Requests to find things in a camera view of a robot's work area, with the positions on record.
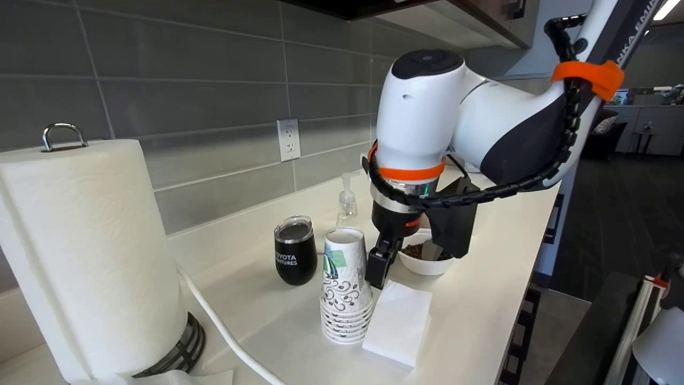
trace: cabinet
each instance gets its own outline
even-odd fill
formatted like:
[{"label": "cabinet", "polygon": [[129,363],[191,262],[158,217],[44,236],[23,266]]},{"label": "cabinet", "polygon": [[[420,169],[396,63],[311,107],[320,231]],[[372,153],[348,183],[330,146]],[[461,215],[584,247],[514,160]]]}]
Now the cabinet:
[{"label": "cabinet", "polygon": [[529,47],[539,0],[281,0],[317,14],[389,24],[434,37],[458,49]]}]

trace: paper towel roll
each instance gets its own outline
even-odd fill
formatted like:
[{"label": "paper towel roll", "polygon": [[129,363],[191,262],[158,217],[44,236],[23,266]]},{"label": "paper towel roll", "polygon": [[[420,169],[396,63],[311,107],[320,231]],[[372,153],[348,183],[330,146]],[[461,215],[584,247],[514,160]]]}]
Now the paper towel roll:
[{"label": "paper towel roll", "polygon": [[136,142],[0,153],[0,247],[66,382],[164,358],[185,308]]}]

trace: white napkin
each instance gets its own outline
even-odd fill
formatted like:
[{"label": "white napkin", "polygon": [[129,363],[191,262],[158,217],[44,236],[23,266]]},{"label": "white napkin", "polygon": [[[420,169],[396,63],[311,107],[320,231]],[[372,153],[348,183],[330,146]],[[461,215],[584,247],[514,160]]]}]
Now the white napkin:
[{"label": "white napkin", "polygon": [[429,302],[432,294],[387,281],[362,348],[413,369],[427,330]]}]

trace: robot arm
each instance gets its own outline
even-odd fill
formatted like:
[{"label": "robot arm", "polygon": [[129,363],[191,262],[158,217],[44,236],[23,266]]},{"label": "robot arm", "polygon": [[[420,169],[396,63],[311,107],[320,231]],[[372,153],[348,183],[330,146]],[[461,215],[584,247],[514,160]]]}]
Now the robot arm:
[{"label": "robot arm", "polygon": [[[546,22],[544,33],[565,66],[539,96],[488,82],[448,52],[425,49],[396,61],[381,96],[378,139],[362,160],[378,229],[366,270],[369,284],[382,287],[402,239],[414,233],[422,213],[443,209],[443,218],[434,220],[434,215],[429,222],[432,231],[444,233],[460,229],[444,220],[458,215],[453,207],[470,206],[475,217],[477,204],[553,187],[576,163],[594,113],[614,93],[602,83],[621,76],[657,4],[595,0],[588,17]],[[575,44],[564,33],[572,25],[581,25]],[[479,190],[458,183],[435,192],[448,153],[495,187]]]}]

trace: white cable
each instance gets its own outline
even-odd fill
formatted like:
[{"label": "white cable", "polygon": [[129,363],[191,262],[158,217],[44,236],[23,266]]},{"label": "white cable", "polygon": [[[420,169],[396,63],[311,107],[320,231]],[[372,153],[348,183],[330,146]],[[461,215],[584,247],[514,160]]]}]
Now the white cable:
[{"label": "white cable", "polygon": [[216,325],[217,335],[222,337],[222,340],[235,351],[235,355],[248,363],[260,379],[264,379],[268,385],[281,385],[281,382],[278,376],[274,376],[268,371],[264,371],[259,361],[253,361],[246,351],[241,351],[241,347],[232,340],[232,337],[229,335],[229,330],[222,325],[222,321],[216,317],[216,312],[212,311],[212,307],[206,305],[206,299],[199,294],[199,289],[191,284],[191,281],[180,271],[181,278],[185,281],[189,294],[195,295],[195,299],[199,302],[199,307],[206,312],[206,317],[212,320],[212,324]]}]

